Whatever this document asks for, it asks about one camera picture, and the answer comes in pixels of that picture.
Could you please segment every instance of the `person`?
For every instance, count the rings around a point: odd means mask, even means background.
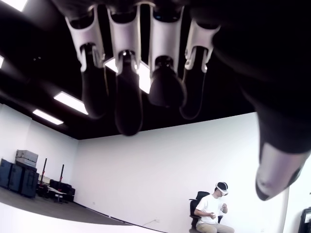
[[[228,185],[225,182],[216,184],[212,195],[203,197],[196,207],[194,214],[200,216],[196,229],[201,233],[234,233],[234,229],[218,223],[218,214],[228,212],[227,205],[221,197],[228,195]]]

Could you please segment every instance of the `black chair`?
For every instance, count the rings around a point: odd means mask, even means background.
[[[192,228],[196,228],[196,224],[201,218],[200,216],[194,215],[195,208],[197,205],[200,203],[201,199],[205,196],[209,195],[209,192],[204,192],[204,191],[199,191],[198,195],[196,196],[196,199],[189,199],[191,200],[190,202],[190,217],[192,217]],[[218,216],[218,223],[222,220],[223,215]]]

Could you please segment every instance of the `robotic hand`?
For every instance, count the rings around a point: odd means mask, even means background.
[[[108,99],[96,11],[98,4],[107,6],[118,68],[116,125],[124,135],[136,134],[142,123],[137,74],[142,1],[52,1],[66,17],[82,64],[83,101],[92,118],[105,114]],[[259,198],[268,200],[289,187],[298,178],[311,151],[308,90],[311,74],[305,63],[310,49],[305,46],[309,37],[304,35],[309,22],[305,19],[308,7],[304,13],[303,7],[294,2],[267,5],[260,0],[150,0],[148,3],[152,6],[149,101],[158,106],[180,107],[185,119],[195,118],[202,104],[206,64],[213,51],[240,74],[237,81],[258,113]],[[181,81],[177,65],[185,5],[190,8],[192,22]]]

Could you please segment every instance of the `vr headset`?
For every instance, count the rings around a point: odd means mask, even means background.
[[[220,188],[218,185],[222,183],[224,184],[224,188]],[[221,193],[223,194],[223,196],[227,196],[228,195],[228,185],[225,182],[219,182],[216,184],[216,188],[219,189],[219,191],[221,191]]]

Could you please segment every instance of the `ceiling light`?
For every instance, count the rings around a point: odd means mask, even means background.
[[[3,60],[4,60],[4,58],[0,56],[0,68],[2,66]]]
[[[81,100],[76,99],[75,97],[72,97],[71,95],[68,95],[67,93],[61,91],[59,94],[57,94],[54,99],[58,100],[59,102],[81,112],[86,115],[88,115],[86,108],[84,107],[84,104]]]
[[[43,119],[46,119],[46,120],[54,123],[55,125],[60,125],[60,124],[64,123],[63,121],[56,119],[53,116],[50,116],[50,115],[48,115],[48,114],[46,114],[46,113],[44,113],[38,109],[34,110],[33,114],[36,114],[37,116],[42,117]]]
[[[116,67],[116,60],[114,58],[112,58],[111,60],[107,61],[105,63],[105,65],[112,69],[114,72],[118,72],[118,69]],[[140,66],[139,66],[139,70],[138,70],[138,75],[139,75],[139,87],[141,88],[141,90],[143,90],[144,92],[149,94],[150,91],[150,69],[148,68],[148,66],[143,63],[140,62]]]
[[[1,1],[3,1],[6,4],[14,7],[15,9],[17,9],[19,11],[23,11],[24,7],[27,3],[27,0],[1,0]]]

